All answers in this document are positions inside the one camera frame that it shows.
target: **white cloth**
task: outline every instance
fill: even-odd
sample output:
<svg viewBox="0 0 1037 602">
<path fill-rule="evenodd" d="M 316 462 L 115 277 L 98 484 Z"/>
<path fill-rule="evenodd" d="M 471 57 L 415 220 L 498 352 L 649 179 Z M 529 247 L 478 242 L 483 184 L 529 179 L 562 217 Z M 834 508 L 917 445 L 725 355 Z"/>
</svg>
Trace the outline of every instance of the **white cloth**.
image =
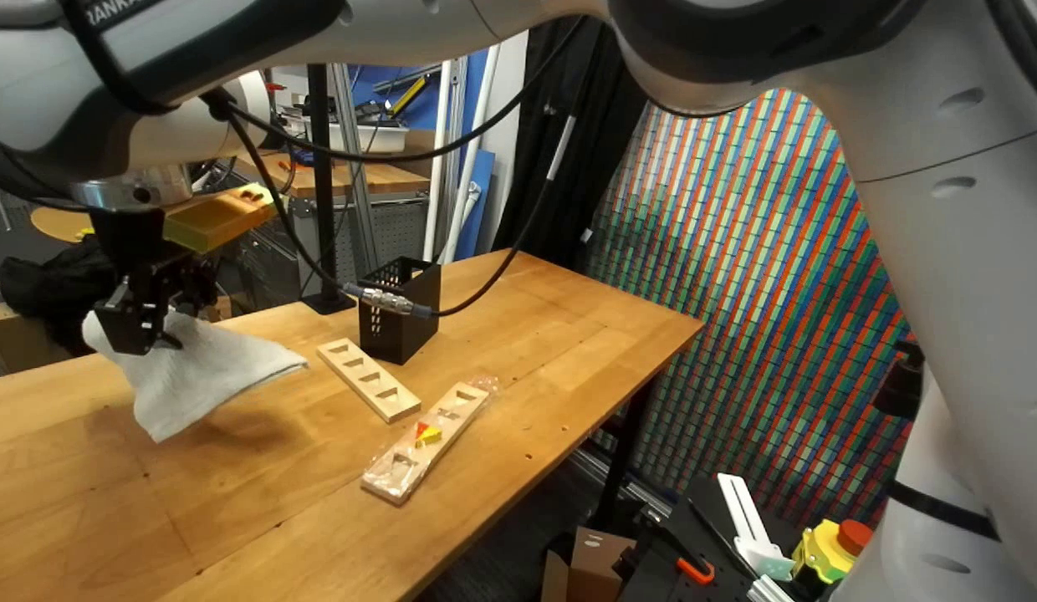
<svg viewBox="0 0 1037 602">
<path fill-rule="evenodd" d="M 135 418 L 165 443 L 198 418 L 210 416 L 233 394 L 309 362 L 275 342 L 248 338 L 182 311 L 170 311 L 165 332 L 185 347 L 149 347 L 146 355 L 118 355 L 90 311 L 83 342 L 106 355 L 135 384 Z"/>
</svg>

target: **red object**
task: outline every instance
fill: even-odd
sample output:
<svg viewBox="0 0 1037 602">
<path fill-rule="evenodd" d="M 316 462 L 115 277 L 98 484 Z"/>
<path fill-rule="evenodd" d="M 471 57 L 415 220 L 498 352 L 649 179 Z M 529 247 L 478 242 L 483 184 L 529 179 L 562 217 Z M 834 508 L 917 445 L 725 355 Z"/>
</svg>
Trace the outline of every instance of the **red object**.
<svg viewBox="0 0 1037 602">
<path fill-rule="evenodd" d="M 851 556 L 861 556 L 863 546 L 868 546 L 870 540 L 874 540 L 874 528 L 863 524 L 863 523 L 847 518 L 847 523 L 841 524 L 841 546 L 842 546 Z"/>
<path fill-rule="evenodd" d="M 689 559 L 680 559 L 676 570 L 697 583 L 697 587 L 713 587 L 716 583 L 716 564 L 701 563 L 706 570 L 697 570 Z"/>
</svg>

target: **table leg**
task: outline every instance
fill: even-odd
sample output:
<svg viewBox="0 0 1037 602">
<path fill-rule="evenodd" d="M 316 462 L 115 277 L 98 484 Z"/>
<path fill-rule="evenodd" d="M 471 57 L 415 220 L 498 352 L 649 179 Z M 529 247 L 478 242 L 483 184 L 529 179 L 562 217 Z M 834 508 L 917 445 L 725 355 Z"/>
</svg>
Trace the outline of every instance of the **table leg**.
<svg viewBox="0 0 1037 602">
<path fill-rule="evenodd" d="M 631 464 L 631 453 L 638 445 L 643 426 L 646 426 L 649 410 L 653 410 L 653 391 L 656 391 L 656 379 L 631 394 L 631 402 L 622 416 L 622 426 L 617 431 L 617 453 L 612 453 L 610 480 L 607 480 L 607 490 L 600 491 L 594 513 L 589 518 L 591 528 L 607 528 L 617 517 L 618 490 L 624 482 L 624 471 Z"/>
</svg>

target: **patterned curtain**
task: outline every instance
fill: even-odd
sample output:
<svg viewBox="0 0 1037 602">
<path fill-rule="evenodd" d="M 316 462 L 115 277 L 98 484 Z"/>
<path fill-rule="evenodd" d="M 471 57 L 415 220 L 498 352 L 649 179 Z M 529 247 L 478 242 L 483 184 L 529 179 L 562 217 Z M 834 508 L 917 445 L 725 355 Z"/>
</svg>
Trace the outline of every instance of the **patterned curtain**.
<svg viewBox="0 0 1037 602">
<path fill-rule="evenodd" d="M 870 402 L 907 334 L 841 139 L 801 93 L 720 120 L 643 113 L 584 271 L 706 320 L 660 382 L 634 471 L 737 471 L 763 513 L 868 518 L 907 426 Z"/>
</svg>

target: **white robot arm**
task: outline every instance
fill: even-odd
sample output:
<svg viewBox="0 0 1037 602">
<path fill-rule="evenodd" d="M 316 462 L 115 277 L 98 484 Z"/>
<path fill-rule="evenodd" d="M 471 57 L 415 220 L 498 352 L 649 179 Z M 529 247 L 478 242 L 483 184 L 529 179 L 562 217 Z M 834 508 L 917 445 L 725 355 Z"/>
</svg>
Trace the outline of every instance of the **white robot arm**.
<svg viewBox="0 0 1037 602">
<path fill-rule="evenodd" d="M 907 598 L 1037 596 L 1037 0 L 0 0 L 0 181 L 156 207 L 135 179 L 233 151 L 193 102 L 219 85 L 261 112 L 258 68 L 424 64 L 569 14 L 670 112 L 793 86 L 830 113 L 961 443 L 961 484 L 902 471 L 863 570 Z M 894 517 L 961 531 L 932 508 L 986 528 L 886 540 Z"/>
</svg>

